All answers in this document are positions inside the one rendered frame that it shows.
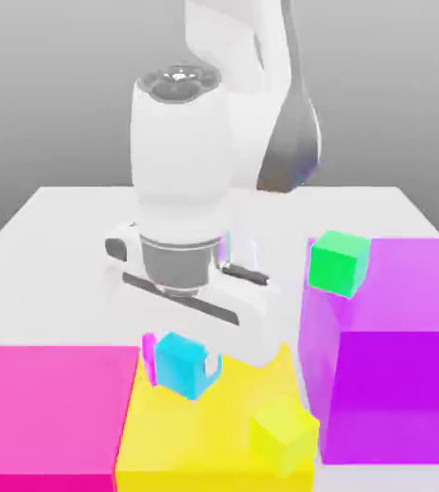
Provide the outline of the small green cube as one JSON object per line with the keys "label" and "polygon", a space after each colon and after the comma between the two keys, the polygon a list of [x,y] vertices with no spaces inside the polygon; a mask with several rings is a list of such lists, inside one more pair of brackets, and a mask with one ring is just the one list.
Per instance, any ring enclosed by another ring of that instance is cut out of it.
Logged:
{"label": "small green cube", "polygon": [[310,248],[307,284],[351,299],[364,282],[371,240],[327,231]]}

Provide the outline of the large pink box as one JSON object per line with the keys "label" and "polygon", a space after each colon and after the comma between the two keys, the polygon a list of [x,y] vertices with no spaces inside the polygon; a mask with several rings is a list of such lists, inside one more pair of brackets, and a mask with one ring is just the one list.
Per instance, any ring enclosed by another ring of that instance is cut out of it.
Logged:
{"label": "large pink box", "polygon": [[116,492],[136,347],[0,346],[0,492]]}

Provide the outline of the large yellow box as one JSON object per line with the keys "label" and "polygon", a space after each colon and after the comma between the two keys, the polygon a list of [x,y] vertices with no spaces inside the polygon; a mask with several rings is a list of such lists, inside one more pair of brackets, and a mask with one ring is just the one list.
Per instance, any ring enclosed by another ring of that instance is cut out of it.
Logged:
{"label": "large yellow box", "polygon": [[220,377],[197,401],[152,386],[137,368],[115,467],[117,492],[311,492],[311,469],[281,478],[250,452],[255,410],[298,393],[287,344],[262,368],[224,358]]}

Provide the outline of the small cyan cube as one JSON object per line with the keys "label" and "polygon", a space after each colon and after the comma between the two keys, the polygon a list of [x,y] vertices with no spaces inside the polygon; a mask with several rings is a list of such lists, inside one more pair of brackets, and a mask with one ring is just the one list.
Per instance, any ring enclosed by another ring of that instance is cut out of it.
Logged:
{"label": "small cyan cube", "polygon": [[204,346],[170,332],[157,344],[155,356],[158,385],[191,401],[201,396],[207,381]]}

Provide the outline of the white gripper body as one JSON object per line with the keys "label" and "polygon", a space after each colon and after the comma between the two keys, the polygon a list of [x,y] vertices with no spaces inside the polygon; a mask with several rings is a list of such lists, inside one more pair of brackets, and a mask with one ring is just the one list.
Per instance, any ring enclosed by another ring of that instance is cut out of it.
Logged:
{"label": "white gripper body", "polygon": [[211,267],[209,283],[192,297],[158,290],[145,278],[119,267],[108,269],[110,313],[121,332],[174,332],[208,351],[262,367],[277,355],[275,328],[278,293]]}

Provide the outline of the small yellow cube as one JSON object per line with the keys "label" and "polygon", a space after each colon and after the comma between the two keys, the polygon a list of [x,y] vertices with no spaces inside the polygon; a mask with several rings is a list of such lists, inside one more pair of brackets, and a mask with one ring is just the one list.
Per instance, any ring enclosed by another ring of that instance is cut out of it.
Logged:
{"label": "small yellow cube", "polygon": [[319,428],[298,397],[283,395],[251,416],[250,449],[270,472],[287,478],[313,464]]}

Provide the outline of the large purple box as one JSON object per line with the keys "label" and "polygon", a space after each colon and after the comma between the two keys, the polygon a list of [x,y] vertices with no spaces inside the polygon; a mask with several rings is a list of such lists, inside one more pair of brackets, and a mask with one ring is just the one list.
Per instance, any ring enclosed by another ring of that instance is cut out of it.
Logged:
{"label": "large purple box", "polygon": [[439,238],[379,238],[346,299],[306,286],[299,360],[326,464],[439,464]]}

